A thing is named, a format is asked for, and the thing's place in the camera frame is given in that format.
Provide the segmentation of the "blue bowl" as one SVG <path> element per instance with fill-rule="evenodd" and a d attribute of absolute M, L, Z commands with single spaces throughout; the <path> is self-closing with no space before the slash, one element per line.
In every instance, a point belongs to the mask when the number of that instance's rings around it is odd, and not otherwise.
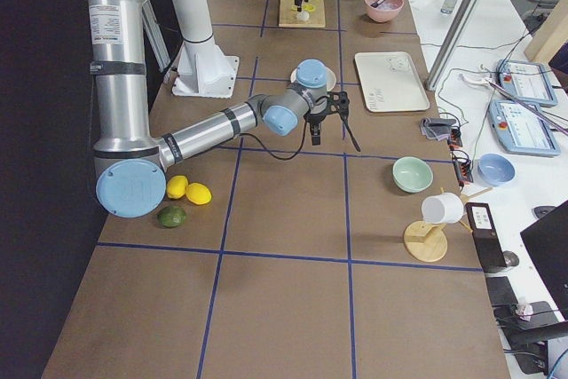
<path fill-rule="evenodd" d="M 490 186 L 501 186 L 512 181 L 516 176 L 513 164 L 499 154 L 483 154 L 477 160 L 477 172 Z"/>

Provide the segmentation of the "yellow lemon left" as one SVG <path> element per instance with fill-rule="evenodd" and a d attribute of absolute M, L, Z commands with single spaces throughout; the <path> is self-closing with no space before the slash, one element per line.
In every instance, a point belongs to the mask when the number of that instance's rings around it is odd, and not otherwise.
<path fill-rule="evenodd" d="M 178 200 L 185 195 L 189 181 L 184 175 L 173 176 L 166 185 L 166 194 L 171 200 Z"/>

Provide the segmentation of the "pink bowl with ice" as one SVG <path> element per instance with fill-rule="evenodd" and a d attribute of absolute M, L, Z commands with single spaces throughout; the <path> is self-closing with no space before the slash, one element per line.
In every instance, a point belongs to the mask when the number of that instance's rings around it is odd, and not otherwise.
<path fill-rule="evenodd" d="M 384 23 L 394 20 L 402 11 L 405 0 L 385 0 L 378 6 L 373 7 L 372 4 L 377 0 L 364 0 L 366 4 L 367 16 L 378 23 Z"/>

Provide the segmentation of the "black monitor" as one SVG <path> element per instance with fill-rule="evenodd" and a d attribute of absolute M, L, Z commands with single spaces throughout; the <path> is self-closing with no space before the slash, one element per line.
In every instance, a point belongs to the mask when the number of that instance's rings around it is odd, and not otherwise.
<path fill-rule="evenodd" d="M 550 296 L 567 315 L 567 201 L 521 232 L 525 249 Z"/>

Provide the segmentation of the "wooden mug tree stand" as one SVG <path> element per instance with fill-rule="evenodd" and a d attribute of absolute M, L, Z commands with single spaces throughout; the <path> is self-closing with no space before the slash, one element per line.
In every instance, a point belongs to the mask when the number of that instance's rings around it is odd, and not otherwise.
<path fill-rule="evenodd" d="M 492 190 L 491 187 L 488 187 L 471 195 L 461 194 L 459 197 L 465 205 L 471 199 Z M 468 231 L 472 232 L 462 218 L 456 223 L 462 224 Z M 448 224 L 427 223 L 423 219 L 413 222 L 404 231 L 403 240 L 406 250 L 413 257 L 423 262 L 433 263 L 442 259 L 448 249 L 447 238 L 443 232 L 446 225 Z"/>

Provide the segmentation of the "cream round plate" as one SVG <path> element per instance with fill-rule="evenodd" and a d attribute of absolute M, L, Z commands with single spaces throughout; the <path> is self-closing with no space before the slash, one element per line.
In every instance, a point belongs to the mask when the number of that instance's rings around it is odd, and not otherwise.
<path fill-rule="evenodd" d="M 336 77 L 323 63 L 304 61 L 292 71 L 290 81 L 308 89 L 331 91 L 335 87 Z"/>

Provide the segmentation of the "far blue teach pendant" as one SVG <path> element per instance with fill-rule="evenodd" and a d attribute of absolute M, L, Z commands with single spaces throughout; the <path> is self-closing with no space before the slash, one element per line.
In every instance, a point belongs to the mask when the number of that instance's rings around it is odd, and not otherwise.
<path fill-rule="evenodd" d="M 550 69 L 544 64 L 502 59 L 497 65 L 497 72 L 500 86 L 515 98 L 542 107 L 555 107 L 558 104 L 549 80 Z"/>

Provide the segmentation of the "yellow lemon right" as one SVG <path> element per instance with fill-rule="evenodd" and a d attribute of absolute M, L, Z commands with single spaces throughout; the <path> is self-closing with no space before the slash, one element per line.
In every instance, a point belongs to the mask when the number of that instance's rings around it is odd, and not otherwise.
<path fill-rule="evenodd" d="M 204 184 L 192 182 L 185 188 L 185 197 L 195 205 L 205 205 L 211 202 L 212 193 Z"/>

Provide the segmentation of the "black computer mouse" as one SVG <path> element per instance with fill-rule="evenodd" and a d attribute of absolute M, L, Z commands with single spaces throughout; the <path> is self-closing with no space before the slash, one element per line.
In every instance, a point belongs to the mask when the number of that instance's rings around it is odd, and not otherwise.
<path fill-rule="evenodd" d="M 537 206 L 533 209 L 533 214 L 537 218 L 545 217 L 548 213 L 552 212 L 556 206 L 549 206 L 549 205 L 541 205 Z"/>

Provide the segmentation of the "grey folded cloth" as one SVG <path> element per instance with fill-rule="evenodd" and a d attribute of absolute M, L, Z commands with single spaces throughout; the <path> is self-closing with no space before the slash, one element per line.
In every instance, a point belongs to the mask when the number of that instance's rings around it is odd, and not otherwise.
<path fill-rule="evenodd" d="M 420 130 L 427 139 L 436 141 L 448 140 L 452 133 L 452 128 L 457 123 L 453 118 L 422 118 Z"/>

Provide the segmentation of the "wooden cutting board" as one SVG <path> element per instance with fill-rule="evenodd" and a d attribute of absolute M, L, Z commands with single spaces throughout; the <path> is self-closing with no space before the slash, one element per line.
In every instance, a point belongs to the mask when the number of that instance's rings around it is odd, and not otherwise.
<path fill-rule="evenodd" d="M 316 7 L 314 12 L 309 12 L 310 18 L 307 22 L 296 19 L 298 11 L 295 7 L 295 0 L 280 0 L 279 26 L 283 28 L 324 28 L 326 26 L 324 0 L 309 1 L 304 4 L 313 4 Z"/>

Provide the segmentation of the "green bowl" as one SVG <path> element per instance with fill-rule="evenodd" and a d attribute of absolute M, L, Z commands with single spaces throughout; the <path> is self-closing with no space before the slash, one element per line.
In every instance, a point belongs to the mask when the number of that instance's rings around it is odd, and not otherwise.
<path fill-rule="evenodd" d="M 419 193 L 433 182 L 433 172 L 423 160 L 407 156 L 397 159 L 392 166 L 395 184 L 407 193 Z"/>

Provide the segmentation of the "near blue teach pendant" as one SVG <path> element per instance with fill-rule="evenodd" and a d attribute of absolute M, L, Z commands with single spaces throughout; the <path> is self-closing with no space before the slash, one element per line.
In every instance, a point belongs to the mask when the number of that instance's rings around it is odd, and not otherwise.
<path fill-rule="evenodd" d="M 548 124 L 528 108 L 511 100 L 493 100 L 488 113 L 493 133 L 506 152 L 545 157 L 560 155 L 560 147 Z"/>

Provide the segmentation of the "cream bear tray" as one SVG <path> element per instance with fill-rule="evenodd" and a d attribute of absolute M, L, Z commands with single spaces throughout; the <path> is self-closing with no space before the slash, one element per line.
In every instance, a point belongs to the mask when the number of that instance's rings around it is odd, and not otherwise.
<path fill-rule="evenodd" d="M 426 111 L 430 102 L 407 52 L 358 52 L 355 64 L 371 113 Z"/>

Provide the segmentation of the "white mug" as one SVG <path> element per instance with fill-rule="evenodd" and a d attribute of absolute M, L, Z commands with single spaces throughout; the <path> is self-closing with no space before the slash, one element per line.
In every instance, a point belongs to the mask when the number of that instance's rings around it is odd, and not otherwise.
<path fill-rule="evenodd" d="M 441 193 L 424 199 L 421 206 L 422 218 L 432 224 L 453 224 L 464 214 L 464 205 L 454 193 Z"/>

